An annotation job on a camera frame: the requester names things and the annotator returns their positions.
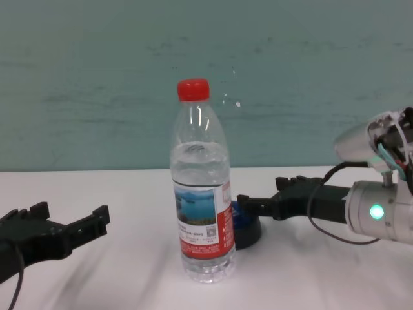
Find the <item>water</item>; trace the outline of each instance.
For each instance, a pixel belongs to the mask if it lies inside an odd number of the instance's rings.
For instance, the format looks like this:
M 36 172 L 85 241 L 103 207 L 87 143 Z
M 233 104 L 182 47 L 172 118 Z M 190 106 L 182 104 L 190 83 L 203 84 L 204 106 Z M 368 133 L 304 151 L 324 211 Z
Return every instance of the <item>water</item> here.
M 229 180 L 227 148 L 214 142 L 194 141 L 172 150 L 171 173 L 174 181 L 191 186 L 218 186 Z M 182 254 L 186 273 L 198 282 L 214 283 L 234 270 L 235 246 L 224 256 L 197 260 Z

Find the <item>bottle neck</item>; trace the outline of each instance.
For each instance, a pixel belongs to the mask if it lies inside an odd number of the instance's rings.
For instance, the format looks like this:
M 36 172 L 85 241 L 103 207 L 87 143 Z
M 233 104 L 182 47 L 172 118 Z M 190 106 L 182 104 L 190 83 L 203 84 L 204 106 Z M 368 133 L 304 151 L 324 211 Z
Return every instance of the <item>bottle neck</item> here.
M 209 100 L 202 100 L 202 101 L 181 101 L 181 105 L 184 107 L 201 107 L 209 105 Z

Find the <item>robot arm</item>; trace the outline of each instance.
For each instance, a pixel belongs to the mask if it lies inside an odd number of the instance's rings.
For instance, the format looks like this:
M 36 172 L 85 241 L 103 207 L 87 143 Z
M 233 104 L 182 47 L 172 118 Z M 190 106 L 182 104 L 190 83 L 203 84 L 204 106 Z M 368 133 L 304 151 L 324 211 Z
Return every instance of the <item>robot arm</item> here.
M 47 203 L 41 202 L 29 211 L 12 210 L 0 218 L 0 283 L 21 268 L 15 247 L 24 268 L 44 260 L 61 260 L 71 255 L 73 249 L 106 235 L 110 222 L 106 205 L 69 225 L 49 221 L 49 216 Z
M 383 182 L 359 181 L 350 189 L 319 186 L 321 179 L 277 178 L 279 192 L 269 199 L 238 196 L 239 206 L 254 216 L 285 220 L 306 216 L 346 223 L 358 234 L 413 244 L 413 108 L 386 112 L 342 134 L 336 152 L 343 161 L 368 163 Z M 399 174 L 392 183 L 392 171 Z

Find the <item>landscape image on label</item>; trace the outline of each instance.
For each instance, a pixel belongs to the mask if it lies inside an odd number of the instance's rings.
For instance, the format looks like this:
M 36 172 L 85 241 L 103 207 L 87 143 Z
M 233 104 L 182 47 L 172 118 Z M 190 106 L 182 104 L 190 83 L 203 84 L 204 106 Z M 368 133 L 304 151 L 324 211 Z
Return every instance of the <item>landscape image on label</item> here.
M 216 223 L 214 191 L 175 189 L 176 212 L 181 222 L 189 225 Z

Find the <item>bottle label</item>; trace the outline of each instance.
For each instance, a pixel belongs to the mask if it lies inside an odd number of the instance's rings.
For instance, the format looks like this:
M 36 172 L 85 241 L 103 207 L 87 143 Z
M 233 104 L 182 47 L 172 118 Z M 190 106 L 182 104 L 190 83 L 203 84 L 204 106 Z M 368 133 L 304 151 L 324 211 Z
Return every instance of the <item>bottle label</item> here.
M 217 187 L 191 187 L 174 182 L 182 253 L 211 259 L 234 245 L 230 182 Z

